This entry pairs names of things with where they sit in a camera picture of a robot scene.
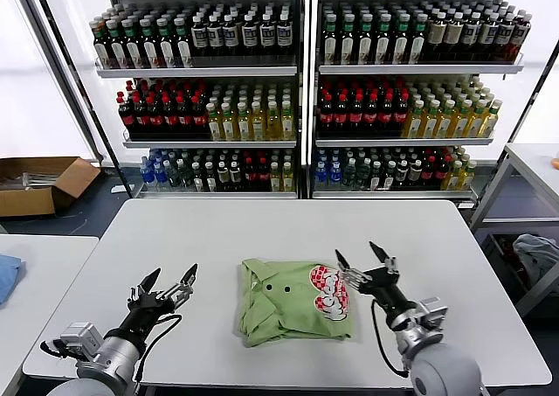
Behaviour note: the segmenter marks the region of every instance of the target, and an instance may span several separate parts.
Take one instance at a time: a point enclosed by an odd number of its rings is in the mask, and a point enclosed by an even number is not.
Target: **water bottle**
[[[314,171],[314,187],[316,190],[323,190],[326,188],[328,175],[326,173],[326,166],[324,162],[318,162],[316,170]]]

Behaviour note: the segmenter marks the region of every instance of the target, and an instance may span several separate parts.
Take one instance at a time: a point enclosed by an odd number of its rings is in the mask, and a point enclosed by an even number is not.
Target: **bottle label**
[[[335,38],[328,38],[324,42],[324,65],[332,66],[335,56]]]
[[[464,24],[464,29],[462,29],[462,39],[460,40],[460,43],[464,45],[473,45],[477,42],[479,34],[479,24]]]
[[[224,121],[224,132],[225,132],[225,140],[233,141],[234,133],[233,133],[233,124],[231,122]]]
[[[460,40],[460,34],[462,33],[462,24],[449,24],[446,27],[445,36],[443,37],[443,42],[448,45],[456,45]]]
[[[278,45],[291,46],[292,43],[293,43],[293,32],[291,30],[291,25],[278,26]]]
[[[524,43],[524,39],[528,35],[528,27],[516,25],[513,31],[513,36],[510,38],[510,43],[513,45],[522,45]]]
[[[262,46],[274,46],[276,45],[276,31],[275,27],[271,26],[260,26],[260,42]]]
[[[421,125],[420,119],[412,119],[410,124],[410,133],[408,134],[408,138],[417,138],[419,125]]]
[[[410,60],[408,61],[409,64],[417,64],[419,61],[419,56],[421,55],[421,50],[423,49],[423,38],[415,38],[411,43],[411,50],[410,50]]]
[[[196,186],[196,190],[198,192],[201,192],[204,190],[204,183],[202,182],[202,179],[195,177],[194,178],[194,185]]]
[[[357,64],[364,66],[369,63],[369,50],[370,50],[370,38],[363,38],[359,41],[359,56],[357,58]]]
[[[132,64],[134,64],[134,68],[141,68],[141,56],[140,56],[140,51],[138,50],[138,45],[132,42],[128,42],[126,44],[126,48],[130,53],[130,58],[132,59]]]
[[[237,26],[224,27],[224,40],[225,46],[227,46],[228,48],[234,48],[238,46]]]
[[[157,68],[158,61],[155,45],[151,42],[144,42],[143,48],[146,50],[146,55],[148,55],[149,66]]]
[[[163,51],[163,57],[165,58],[165,64],[167,68],[172,68],[175,66],[175,57],[173,56],[173,48],[170,42],[161,42],[161,50]]]
[[[376,121],[376,114],[364,113],[363,114],[363,121],[366,122],[366,123],[373,123],[374,121]]]
[[[375,51],[375,64],[380,65],[384,63],[384,56],[386,55],[386,49],[388,48],[388,38],[380,38],[376,42]]]
[[[396,45],[394,46],[394,58],[392,59],[392,64],[402,64],[404,62],[405,46],[408,43],[406,38],[396,39]]]
[[[178,51],[181,54],[181,60],[183,61],[183,66],[189,68],[192,66],[192,57],[190,55],[190,48],[188,42],[181,40],[178,42]]]
[[[495,40],[499,26],[491,26],[490,24],[483,24],[481,26],[480,35],[478,37],[478,44],[491,45]]]
[[[222,47],[224,45],[224,33],[221,27],[209,27],[208,40],[212,48]]]
[[[394,113],[394,122],[398,122],[398,123],[404,123],[405,119],[408,115],[405,112],[395,112]]]
[[[264,130],[262,129],[262,122],[252,122],[252,130],[254,131],[254,141],[264,140]]]
[[[111,47],[113,48],[114,56],[116,57],[119,66],[121,68],[126,68],[127,67],[126,55],[124,55],[124,50],[122,49],[122,45],[111,44]]]
[[[351,113],[349,114],[349,121],[353,123],[359,123],[361,122],[362,116],[362,113]]]
[[[495,38],[495,44],[506,45],[513,35],[513,29],[514,26],[511,24],[501,24],[497,32],[497,38]]]
[[[448,130],[448,126],[451,124],[450,119],[443,119],[440,124],[438,125],[438,131],[435,135],[435,138],[446,138],[446,131]]]
[[[425,131],[423,133],[423,138],[433,138],[433,130],[435,129],[435,125],[437,124],[436,119],[430,119],[425,124]]]
[[[443,37],[445,35],[446,23],[443,24],[431,24],[429,26],[429,36],[427,36],[427,42],[430,44],[438,45],[443,42]]]
[[[248,47],[258,46],[259,36],[256,32],[256,26],[243,26],[243,44]]]
[[[219,124],[217,122],[210,122],[210,132],[212,141],[221,141],[221,133],[219,132]]]
[[[241,133],[241,141],[250,141],[251,136],[248,130],[248,122],[247,121],[239,121],[238,122],[238,129]]]
[[[102,44],[95,44],[95,51],[97,51],[101,66],[106,69],[110,68],[110,60],[105,46]]]
[[[467,123],[468,120],[466,118],[460,119],[456,123],[456,128],[454,129],[454,134],[452,135],[452,138],[462,138],[462,135],[464,134],[464,128],[466,127]]]
[[[342,41],[342,57],[340,59],[340,65],[347,66],[351,60],[351,51],[353,50],[353,39],[345,38]]]

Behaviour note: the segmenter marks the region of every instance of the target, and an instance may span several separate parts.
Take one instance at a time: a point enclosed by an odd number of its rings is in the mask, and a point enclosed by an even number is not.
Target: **dark bottle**
[[[357,94],[355,100],[349,108],[349,128],[357,131],[361,128],[361,119],[363,116],[363,95]]]
[[[210,25],[208,26],[208,42],[210,43],[210,52],[213,56],[223,55],[224,53],[224,32],[221,24],[217,21],[216,16],[210,16]]]
[[[230,14],[226,14],[225,25],[223,27],[225,50],[227,55],[238,55],[239,33],[237,24],[233,21]]]
[[[338,131],[345,130],[347,119],[348,103],[346,102],[346,95],[340,94],[340,98],[334,110],[335,129]]]
[[[321,106],[321,130],[329,131],[334,127],[332,120],[334,119],[334,110],[332,109],[332,95],[326,94],[324,102]]]
[[[202,22],[199,16],[192,18],[192,46],[194,47],[194,55],[203,57],[208,53],[208,28]]]
[[[427,162],[421,172],[421,184],[423,186],[431,186],[431,180],[433,177],[433,171],[435,171],[435,156],[427,157]]]

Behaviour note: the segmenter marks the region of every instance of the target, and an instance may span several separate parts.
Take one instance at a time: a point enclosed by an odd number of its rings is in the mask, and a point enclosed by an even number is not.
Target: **beverage bottle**
[[[475,109],[468,115],[468,123],[464,129],[462,138],[475,138],[480,133],[481,124],[483,123],[484,113],[487,101],[478,101]]]
[[[454,105],[455,102],[452,99],[447,99],[443,111],[438,113],[437,124],[435,125],[435,129],[433,131],[435,134],[434,138],[446,138],[448,128],[452,122]]]
[[[427,34],[427,45],[425,47],[425,58],[429,61],[437,61],[438,55],[441,53],[441,45],[446,31],[446,13],[439,12],[437,16],[429,24],[429,32]]]
[[[370,27],[372,21],[372,14],[365,13],[361,17],[361,30],[357,35],[357,64],[360,66],[369,63],[371,45]]]
[[[431,186],[433,171],[435,171],[435,160],[435,156],[427,157],[427,162],[421,171],[421,184],[423,186]]]
[[[210,25],[208,26],[207,32],[211,55],[216,57],[223,55],[224,31],[222,25],[217,21],[216,16],[210,16]]]
[[[293,169],[291,168],[290,162],[283,163],[283,190],[284,192],[293,191]]]
[[[412,188],[419,186],[422,170],[421,160],[416,160],[414,164],[410,164],[410,171],[408,172],[408,178],[406,180],[407,186]]]
[[[353,52],[353,23],[355,15],[346,14],[343,17],[342,34],[340,36],[340,64],[348,66]]]
[[[475,168],[478,164],[475,160],[470,160],[465,170],[459,175],[458,183],[456,184],[457,191],[469,191],[472,185],[473,177],[475,176]]]
[[[462,171],[462,162],[456,160],[452,163],[452,170],[448,172],[445,180],[440,184],[441,191],[455,191],[459,174]]]
[[[346,99],[345,94],[340,94],[338,104],[334,110],[335,129],[337,131],[344,131],[346,128],[346,121],[348,119],[348,104]]]
[[[410,24],[410,15],[407,13],[400,14],[397,29],[394,34],[393,46],[390,48],[392,53],[392,64],[403,64],[405,52],[408,44],[408,25]]]
[[[390,14],[381,15],[381,21],[378,25],[378,34],[376,35],[375,42],[375,65],[384,64],[390,40],[388,30],[390,29],[391,19],[392,16]]]
[[[423,45],[425,42],[425,29],[427,26],[428,16],[424,13],[419,13],[415,22],[415,29],[411,35],[411,46],[408,59],[408,64],[417,64],[421,60]]]

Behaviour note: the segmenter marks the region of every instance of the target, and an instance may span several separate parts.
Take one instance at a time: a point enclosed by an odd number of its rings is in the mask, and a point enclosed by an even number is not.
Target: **juice bottle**
[[[416,101],[413,109],[408,113],[404,124],[402,138],[417,138],[419,126],[421,125],[421,114],[423,113],[423,101]]]
[[[278,115],[278,104],[275,101],[268,102],[268,112],[266,116],[267,122],[267,140],[280,141],[281,140],[281,120]]]
[[[457,111],[452,114],[451,124],[446,130],[446,138],[462,138],[468,123],[468,116],[472,110],[472,101],[464,99]]]
[[[483,114],[486,111],[486,101],[478,101],[475,104],[475,110],[470,112],[468,116],[468,123],[462,138],[475,138],[480,132],[481,123],[483,122]]]
[[[500,106],[502,105],[502,101],[493,101],[491,108],[489,109],[489,115],[481,125],[480,133],[478,134],[479,138],[489,138],[493,133],[493,129],[495,128],[495,124],[499,120],[499,113]]]
[[[437,124],[437,113],[440,101],[432,100],[429,104],[429,110],[421,117],[421,125],[419,125],[419,138],[433,138],[435,125]]]
[[[452,121],[454,104],[453,100],[447,100],[443,111],[438,113],[437,125],[435,125],[434,130],[435,138],[446,138],[446,133]]]

